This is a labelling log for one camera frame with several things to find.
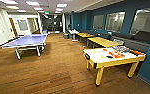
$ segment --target baseboard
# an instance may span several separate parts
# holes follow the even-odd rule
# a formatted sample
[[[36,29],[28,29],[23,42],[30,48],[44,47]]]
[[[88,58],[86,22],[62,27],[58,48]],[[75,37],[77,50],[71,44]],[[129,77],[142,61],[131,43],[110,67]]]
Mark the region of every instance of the baseboard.
[[[144,81],[145,83],[147,83],[147,84],[150,85],[150,80],[148,80],[147,78],[141,76],[140,74],[138,74],[137,77],[138,77],[139,79],[141,79],[142,81]]]

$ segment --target recessed light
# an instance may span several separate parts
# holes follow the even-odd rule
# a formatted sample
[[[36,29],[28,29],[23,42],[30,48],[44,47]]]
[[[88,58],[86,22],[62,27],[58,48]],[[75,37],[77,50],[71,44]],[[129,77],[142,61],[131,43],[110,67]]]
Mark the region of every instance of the recessed light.
[[[26,12],[25,10],[17,10],[18,12]]]
[[[55,10],[56,11],[63,11],[63,9],[61,9],[61,8],[56,8]]]
[[[67,4],[57,4],[57,7],[67,7]]]
[[[17,6],[6,6],[6,7],[11,9],[19,9]]]
[[[36,8],[34,8],[35,10],[43,10],[42,8],[40,8],[40,7],[36,7]]]
[[[0,0],[1,2],[3,3],[6,3],[6,4],[18,4],[16,1],[14,0]]]
[[[39,6],[38,2],[26,1],[28,5]]]
[[[55,11],[55,13],[61,13],[60,11]]]
[[[38,12],[40,12],[40,13],[44,13],[45,11],[38,11]]]

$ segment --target teal wall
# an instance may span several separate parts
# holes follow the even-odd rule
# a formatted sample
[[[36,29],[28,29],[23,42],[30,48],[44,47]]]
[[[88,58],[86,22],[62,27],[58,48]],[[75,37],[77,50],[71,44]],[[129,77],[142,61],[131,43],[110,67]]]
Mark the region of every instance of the teal wall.
[[[124,11],[126,12],[125,19],[120,33],[129,34],[136,11],[138,9],[144,8],[150,8],[150,0],[126,0],[106,7],[98,8],[89,12],[85,11],[82,13],[74,13],[73,18],[75,23],[82,24],[81,28],[77,27],[76,25],[74,25],[74,28],[77,28],[78,30],[81,29],[94,30],[92,27],[93,27],[93,18],[95,15],[104,15],[103,28],[105,28],[107,14]],[[97,32],[107,33],[108,31],[97,30]],[[150,81],[150,48],[147,52],[147,58],[140,68],[139,75]]]

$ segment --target doorway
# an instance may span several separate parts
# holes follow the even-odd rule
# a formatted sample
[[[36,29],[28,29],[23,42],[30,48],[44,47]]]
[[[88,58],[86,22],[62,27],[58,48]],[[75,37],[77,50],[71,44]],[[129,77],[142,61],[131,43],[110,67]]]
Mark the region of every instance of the doorway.
[[[62,32],[62,15],[41,15],[43,30],[48,33]]]

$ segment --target blue table top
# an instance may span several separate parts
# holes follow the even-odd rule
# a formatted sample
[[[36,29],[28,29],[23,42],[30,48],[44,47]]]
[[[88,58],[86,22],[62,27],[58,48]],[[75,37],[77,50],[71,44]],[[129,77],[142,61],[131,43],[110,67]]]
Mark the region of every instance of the blue table top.
[[[46,37],[47,35],[45,34],[25,35],[23,37],[20,37],[12,42],[3,45],[2,47],[43,44],[46,40]]]

